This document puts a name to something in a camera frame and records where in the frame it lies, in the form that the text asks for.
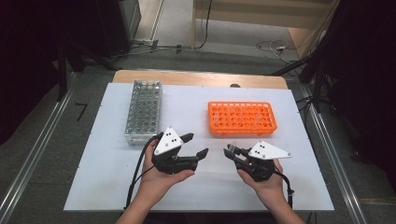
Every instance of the wooden table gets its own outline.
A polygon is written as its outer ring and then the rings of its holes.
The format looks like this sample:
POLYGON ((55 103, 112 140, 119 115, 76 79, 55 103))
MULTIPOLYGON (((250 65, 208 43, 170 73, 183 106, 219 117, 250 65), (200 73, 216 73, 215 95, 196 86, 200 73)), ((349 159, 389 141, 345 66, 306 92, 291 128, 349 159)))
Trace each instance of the wooden table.
POLYGON ((288 89, 283 77, 157 70, 120 70, 115 74, 113 82, 134 83, 138 79, 160 79, 163 85, 229 87, 238 84, 242 88, 288 89))
MULTIPOLYGON (((206 20, 209 2, 193 2, 192 47, 195 20, 206 20)), ((302 58, 327 29, 338 3, 339 0, 214 0, 209 19, 289 27, 290 37, 302 58)))

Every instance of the wrist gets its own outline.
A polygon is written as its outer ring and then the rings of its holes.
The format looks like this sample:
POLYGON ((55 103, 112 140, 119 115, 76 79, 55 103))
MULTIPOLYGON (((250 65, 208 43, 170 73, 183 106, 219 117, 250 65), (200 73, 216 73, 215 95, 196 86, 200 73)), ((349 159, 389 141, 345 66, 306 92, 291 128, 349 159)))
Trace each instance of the wrist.
POLYGON ((262 201, 262 203, 268 210, 272 210, 285 204, 289 206, 288 202, 285 199, 285 196, 283 195, 283 192, 266 192, 265 194, 259 192, 256 193, 260 201, 262 201))

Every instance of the hand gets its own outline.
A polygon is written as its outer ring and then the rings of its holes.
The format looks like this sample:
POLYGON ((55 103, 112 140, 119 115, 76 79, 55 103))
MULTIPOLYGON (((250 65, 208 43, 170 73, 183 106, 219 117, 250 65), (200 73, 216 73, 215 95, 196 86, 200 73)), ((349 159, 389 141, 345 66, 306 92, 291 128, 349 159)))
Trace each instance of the hand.
POLYGON ((139 190, 128 208, 117 221, 117 224, 143 223, 152 206, 159 202, 172 186, 194 175, 194 171, 192 170, 184 170, 178 174, 167 175, 159 172, 157 168, 153 167, 151 157, 157 144, 158 140, 154 140, 149 144, 145 153, 142 174, 148 169, 150 170, 142 175, 139 190))
MULTIPOLYGON (((142 173, 153 166, 151 161, 154 148, 157 146, 158 140, 152 141, 145 153, 145 160, 143 163, 142 173)), ((188 177, 194 175, 193 170, 184 170, 177 174, 168 175, 159 172, 157 168, 153 167, 147 173, 142 175, 139 190, 135 197, 144 197, 146 201, 152 203, 159 202, 165 193, 176 183, 184 181, 188 177)))
MULTIPOLYGON (((283 168, 279 163, 279 160, 274 160, 274 164, 277 170, 282 173, 283 168)), ((242 180, 255 191, 262 203, 270 209, 271 206, 277 203, 283 203, 286 201, 283 194, 283 179, 279 175, 271 175, 271 177, 262 182, 255 182, 251 176, 243 170, 238 170, 238 174, 242 180)))
MULTIPOLYGON (((278 160, 274 160, 277 170, 282 173, 283 168, 278 160)), ((262 182, 255 182, 248 173, 243 170, 238 170, 238 174, 242 180, 255 191, 259 196, 260 201, 272 213, 277 223, 301 223, 303 220, 291 210, 288 202, 283 194, 283 179, 279 175, 271 175, 268 180, 262 182)))

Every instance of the wire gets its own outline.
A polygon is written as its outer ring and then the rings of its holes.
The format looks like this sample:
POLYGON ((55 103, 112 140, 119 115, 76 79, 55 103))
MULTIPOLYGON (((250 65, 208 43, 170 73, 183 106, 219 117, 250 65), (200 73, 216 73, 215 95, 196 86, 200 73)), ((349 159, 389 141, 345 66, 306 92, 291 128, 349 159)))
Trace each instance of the wire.
POLYGON ((210 9, 212 8, 212 2, 213 2, 213 0, 210 0, 209 9, 207 10, 207 15, 206 15, 205 40, 204 40, 204 42, 201 44, 200 47, 194 48, 194 49, 201 49, 201 48, 204 46, 204 44, 206 43, 206 40, 207 40, 207 26, 208 26, 208 24, 209 24, 209 16, 210 16, 210 9))
POLYGON ((292 208, 293 207, 293 193, 294 193, 294 190, 291 189, 291 187, 290 187, 289 179, 285 175, 280 173, 277 168, 276 168, 276 171, 273 171, 273 173, 276 174, 276 175, 281 176, 283 178, 283 180, 286 182, 286 184, 288 185, 288 203, 289 203, 290 207, 292 208))
POLYGON ((150 144, 152 141, 156 140, 156 139, 161 139, 162 137, 163 137, 163 133, 159 133, 159 134, 157 134, 157 135, 152 136, 152 137, 147 141, 147 143, 145 144, 145 146, 143 147, 142 152, 140 153, 139 160, 137 161, 136 169, 134 170, 134 177, 133 177, 133 179, 132 179, 132 184, 129 186, 128 197, 127 197, 127 199, 126 199, 126 205, 125 205, 124 209, 126 209, 126 208, 129 206, 129 204, 131 203, 132 194, 133 194, 133 192, 134 192, 134 184, 136 183, 136 181, 137 181, 137 179, 138 179, 138 178, 136 178, 136 177, 137 177, 137 173, 139 172, 140 164, 142 163, 143 156, 145 155, 146 150, 147 150, 148 147, 149 147, 149 144, 150 144))
POLYGON ((150 171, 154 167, 155 167, 155 165, 152 165, 150 168, 147 169, 147 171, 143 172, 140 176, 138 176, 136 181, 134 182, 134 185, 137 183, 137 181, 140 179, 140 177, 142 177, 142 175, 144 175, 145 173, 147 173, 148 171, 150 171))

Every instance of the black wall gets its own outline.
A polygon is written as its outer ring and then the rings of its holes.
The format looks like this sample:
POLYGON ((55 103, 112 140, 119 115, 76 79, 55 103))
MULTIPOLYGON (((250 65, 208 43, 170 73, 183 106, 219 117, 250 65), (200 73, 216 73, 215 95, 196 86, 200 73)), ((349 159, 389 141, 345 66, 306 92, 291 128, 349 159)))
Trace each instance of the black wall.
POLYGON ((396 190, 396 4, 342 0, 339 15, 322 55, 325 72, 338 79, 328 95, 360 155, 386 171, 396 190))

